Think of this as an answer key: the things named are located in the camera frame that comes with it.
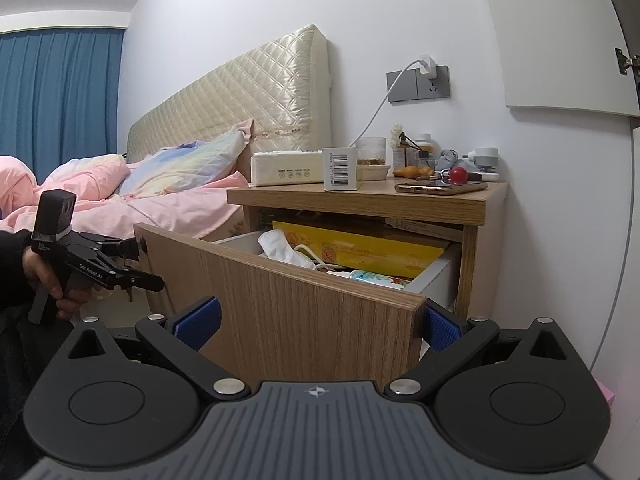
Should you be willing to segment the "black left sleeve forearm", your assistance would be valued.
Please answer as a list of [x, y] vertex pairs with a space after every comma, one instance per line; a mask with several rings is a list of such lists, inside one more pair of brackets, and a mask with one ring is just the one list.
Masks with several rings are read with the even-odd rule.
[[[1, 477], [20, 478], [39, 460], [39, 453], [26, 434], [23, 410], [47, 359], [41, 350], [44, 341], [39, 327], [29, 322], [39, 284], [26, 278], [22, 257], [30, 248], [27, 230], [1, 234]], [[66, 336], [69, 320], [55, 328]]]

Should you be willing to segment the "person's left hand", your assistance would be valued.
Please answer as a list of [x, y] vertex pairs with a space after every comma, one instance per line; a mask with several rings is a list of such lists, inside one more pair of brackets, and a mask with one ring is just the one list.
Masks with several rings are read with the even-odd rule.
[[46, 263], [40, 255], [37, 255], [30, 248], [26, 248], [22, 257], [23, 269], [26, 278], [42, 285], [47, 292], [55, 299], [56, 316], [61, 320], [70, 320], [92, 297], [90, 288], [69, 289], [64, 292], [53, 269]]

